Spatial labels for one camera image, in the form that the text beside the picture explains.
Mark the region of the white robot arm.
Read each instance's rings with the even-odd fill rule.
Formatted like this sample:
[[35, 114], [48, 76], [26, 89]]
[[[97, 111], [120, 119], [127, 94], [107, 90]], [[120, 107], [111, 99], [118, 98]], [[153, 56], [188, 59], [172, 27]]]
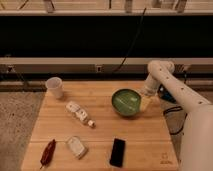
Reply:
[[213, 103], [175, 78], [174, 69], [172, 61], [150, 61], [142, 93], [153, 96], [163, 85], [187, 113], [179, 171], [213, 171]]

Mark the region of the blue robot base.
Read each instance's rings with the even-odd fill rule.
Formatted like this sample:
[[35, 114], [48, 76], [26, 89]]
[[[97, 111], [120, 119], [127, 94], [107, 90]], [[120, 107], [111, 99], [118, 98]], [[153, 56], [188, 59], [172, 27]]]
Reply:
[[172, 97], [172, 95], [163, 86], [159, 87], [158, 96], [165, 101], [168, 101], [168, 102], [171, 102], [171, 103], [176, 102], [176, 100]]

